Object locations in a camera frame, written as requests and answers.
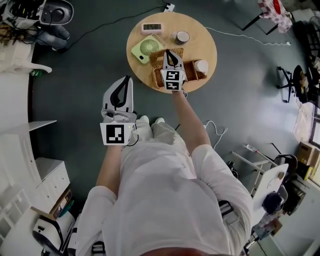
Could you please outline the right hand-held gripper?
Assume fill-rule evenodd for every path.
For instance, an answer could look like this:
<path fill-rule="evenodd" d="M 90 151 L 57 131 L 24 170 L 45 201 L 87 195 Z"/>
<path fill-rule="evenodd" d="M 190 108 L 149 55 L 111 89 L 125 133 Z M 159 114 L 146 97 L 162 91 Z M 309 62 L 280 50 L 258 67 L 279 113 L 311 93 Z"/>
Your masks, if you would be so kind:
<path fill-rule="evenodd" d="M 168 91 L 181 91 L 187 81 L 183 62 L 179 61 L 179 55 L 169 49 L 165 50 L 160 74 L 164 88 Z"/>

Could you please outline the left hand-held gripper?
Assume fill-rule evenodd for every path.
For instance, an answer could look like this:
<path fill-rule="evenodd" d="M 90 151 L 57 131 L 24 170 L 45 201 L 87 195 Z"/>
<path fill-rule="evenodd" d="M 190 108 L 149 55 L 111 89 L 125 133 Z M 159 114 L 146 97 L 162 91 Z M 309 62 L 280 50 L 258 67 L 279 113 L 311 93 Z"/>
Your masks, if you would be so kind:
<path fill-rule="evenodd" d="M 137 119 L 134 111 L 133 79 L 130 75 L 117 80 L 105 91 L 101 116 L 103 144 L 128 145 Z"/>

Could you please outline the person's left forearm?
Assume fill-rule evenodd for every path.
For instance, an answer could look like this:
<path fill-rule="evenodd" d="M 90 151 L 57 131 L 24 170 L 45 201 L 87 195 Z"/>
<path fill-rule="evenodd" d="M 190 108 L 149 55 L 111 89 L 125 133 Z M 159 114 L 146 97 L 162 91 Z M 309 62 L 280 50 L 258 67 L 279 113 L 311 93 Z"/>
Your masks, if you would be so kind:
<path fill-rule="evenodd" d="M 111 190 L 116 196 L 121 182 L 121 145 L 109 145 L 106 150 L 97 180 L 96 186 L 103 186 Z"/>

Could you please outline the person's right forearm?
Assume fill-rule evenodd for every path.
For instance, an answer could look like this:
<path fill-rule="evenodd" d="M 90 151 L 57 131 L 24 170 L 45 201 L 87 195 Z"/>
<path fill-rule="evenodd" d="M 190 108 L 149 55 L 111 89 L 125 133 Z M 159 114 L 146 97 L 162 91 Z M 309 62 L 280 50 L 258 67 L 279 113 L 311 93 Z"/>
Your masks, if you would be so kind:
<path fill-rule="evenodd" d="M 182 91 L 173 91 L 172 98 L 180 124 L 180 135 L 190 154 L 201 145 L 211 145 L 204 125 Z"/>

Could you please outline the wicker basket tray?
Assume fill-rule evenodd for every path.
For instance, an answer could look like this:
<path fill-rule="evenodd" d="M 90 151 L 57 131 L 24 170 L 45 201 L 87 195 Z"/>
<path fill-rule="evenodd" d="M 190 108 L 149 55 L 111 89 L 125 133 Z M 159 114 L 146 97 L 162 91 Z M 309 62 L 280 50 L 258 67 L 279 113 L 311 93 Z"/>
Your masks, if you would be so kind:
<path fill-rule="evenodd" d="M 190 92 L 202 87 L 207 81 L 207 76 L 196 69 L 195 63 L 197 61 L 198 59 L 193 59 L 183 62 L 186 73 L 186 81 L 183 86 L 189 89 Z M 151 62 L 150 66 L 152 69 L 152 76 L 155 83 L 155 87 L 158 89 L 163 89 L 164 83 L 161 75 L 163 61 L 160 60 Z"/>

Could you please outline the green portable fan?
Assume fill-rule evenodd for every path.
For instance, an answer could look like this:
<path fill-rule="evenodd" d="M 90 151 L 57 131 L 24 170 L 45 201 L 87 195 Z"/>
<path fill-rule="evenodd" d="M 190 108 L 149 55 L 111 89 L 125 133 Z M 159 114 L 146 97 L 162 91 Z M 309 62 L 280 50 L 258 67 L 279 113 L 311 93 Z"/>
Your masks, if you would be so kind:
<path fill-rule="evenodd" d="M 163 50 L 167 47 L 166 43 L 156 34 L 146 36 L 137 43 L 131 53 L 141 64 L 147 64 L 150 61 L 150 54 Z"/>

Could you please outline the white cup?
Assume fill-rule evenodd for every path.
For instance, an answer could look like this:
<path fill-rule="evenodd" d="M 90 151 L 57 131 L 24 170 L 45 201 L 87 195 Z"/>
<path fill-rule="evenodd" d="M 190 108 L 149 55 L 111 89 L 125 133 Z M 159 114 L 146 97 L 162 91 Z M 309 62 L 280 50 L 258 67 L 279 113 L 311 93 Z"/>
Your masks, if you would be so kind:
<path fill-rule="evenodd" d="M 197 72 L 207 75 L 209 71 L 209 64 L 206 60 L 200 59 L 194 62 L 194 67 Z"/>

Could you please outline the pink digital clock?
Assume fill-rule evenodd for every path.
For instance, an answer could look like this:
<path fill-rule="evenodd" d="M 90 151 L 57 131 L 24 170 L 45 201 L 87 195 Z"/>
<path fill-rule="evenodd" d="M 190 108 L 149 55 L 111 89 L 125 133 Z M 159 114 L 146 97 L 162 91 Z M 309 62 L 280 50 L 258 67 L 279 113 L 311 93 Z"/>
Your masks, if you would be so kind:
<path fill-rule="evenodd" d="M 140 26 L 140 33 L 142 35 L 156 34 L 160 35 L 164 31 L 164 25 L 159 22 L 146 22 Z"/>

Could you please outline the grey folded cloth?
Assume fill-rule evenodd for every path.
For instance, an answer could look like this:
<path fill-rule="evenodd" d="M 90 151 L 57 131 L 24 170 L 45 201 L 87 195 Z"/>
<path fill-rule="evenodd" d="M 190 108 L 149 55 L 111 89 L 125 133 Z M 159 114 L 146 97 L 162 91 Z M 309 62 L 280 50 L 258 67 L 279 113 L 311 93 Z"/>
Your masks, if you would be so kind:
<path fill-rule="evenodd" d="M 50 25 L 40 29 L 35 42 L 58 51 L 67 46 L 69 38 L 70 33 L 62 25 Z"/>

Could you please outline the white domed device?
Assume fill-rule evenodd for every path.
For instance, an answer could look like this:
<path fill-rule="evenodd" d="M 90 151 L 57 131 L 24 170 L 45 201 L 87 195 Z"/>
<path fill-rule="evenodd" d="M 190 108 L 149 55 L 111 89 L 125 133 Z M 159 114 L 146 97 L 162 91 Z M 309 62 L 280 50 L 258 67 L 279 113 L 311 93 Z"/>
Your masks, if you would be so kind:
<path fill-rule="evenodd" d="M 74 16 L 74 7 L 66 0 L 46 0 L 40 10 L 39 23 L 46 26 L 66 25 Z"/>

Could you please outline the white plastic chair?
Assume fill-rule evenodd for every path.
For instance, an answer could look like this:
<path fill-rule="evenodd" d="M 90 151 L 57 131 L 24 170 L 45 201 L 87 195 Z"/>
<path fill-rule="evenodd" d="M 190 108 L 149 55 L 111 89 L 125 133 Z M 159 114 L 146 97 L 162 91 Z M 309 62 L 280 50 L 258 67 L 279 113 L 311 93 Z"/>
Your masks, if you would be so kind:
<path fill-rule="evenodd" d="M 0 73 L 29 74 L 33 70 L 52 72 L 49 66 L 32 63 L 34 44 L 10 40 L 7 45 L 0 43 Z"/>

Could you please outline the white drawer cabinet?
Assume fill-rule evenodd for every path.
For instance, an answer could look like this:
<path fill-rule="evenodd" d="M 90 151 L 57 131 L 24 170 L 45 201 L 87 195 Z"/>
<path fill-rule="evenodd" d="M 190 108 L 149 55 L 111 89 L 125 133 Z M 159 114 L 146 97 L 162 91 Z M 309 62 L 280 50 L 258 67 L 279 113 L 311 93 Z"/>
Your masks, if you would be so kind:
<path fill-rule="evenodd" d="M 39 157 L 35 163 L 41 182 L 35 189 L 32 206 L 44 213 L 49 213 L 69 186 L 69 176 L 65 162 L 62 160 Z"/>

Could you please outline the table with patterned cloth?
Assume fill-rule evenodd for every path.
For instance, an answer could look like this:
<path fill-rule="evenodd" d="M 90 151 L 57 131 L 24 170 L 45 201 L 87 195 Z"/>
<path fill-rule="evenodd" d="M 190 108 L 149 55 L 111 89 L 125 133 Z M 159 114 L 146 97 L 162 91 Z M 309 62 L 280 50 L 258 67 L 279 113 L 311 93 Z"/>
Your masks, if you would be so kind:
<path fill-rule="evenodd" d="M 292 15 L 286 10 L 281 0 L 257 0 L 257 4 L 261 13 L 251 20 L 243 29 L 245 31 L 259 19 L 268 19 L 272 21 L 275 26 L 272 27 L 266 35 L 278 30 L 279 33 L 285 34 L 293 25 Z"/>

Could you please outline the white and black device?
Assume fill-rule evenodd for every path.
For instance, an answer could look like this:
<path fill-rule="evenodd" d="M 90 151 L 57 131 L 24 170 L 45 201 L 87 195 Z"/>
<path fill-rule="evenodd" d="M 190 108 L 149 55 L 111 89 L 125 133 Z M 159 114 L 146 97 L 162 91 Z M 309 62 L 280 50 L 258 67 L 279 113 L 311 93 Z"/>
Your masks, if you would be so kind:
<path fill-rule="evenodd" d="M 41 215 L 34 225 L 32 236 L 46 251 L 63 255 L 75 222 L 69 212 L 56 220 Z"/>

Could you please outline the white board stand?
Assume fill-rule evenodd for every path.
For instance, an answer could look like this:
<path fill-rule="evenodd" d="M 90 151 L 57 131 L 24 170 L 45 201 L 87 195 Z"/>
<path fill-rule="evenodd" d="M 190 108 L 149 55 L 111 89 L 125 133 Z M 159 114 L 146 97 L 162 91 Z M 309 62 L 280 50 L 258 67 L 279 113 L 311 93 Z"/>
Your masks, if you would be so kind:
<path fill-rule="evenodd" d="M 268 194 L 277 192 L 283 182 L 284 176 L 288 170 L 289 164 L 278 165 L 266 170 L 260 179 L 260 182 L 253 195 L 253 225 L 258 224 L 266 211 L 263 208 L 263 202 Z"/>

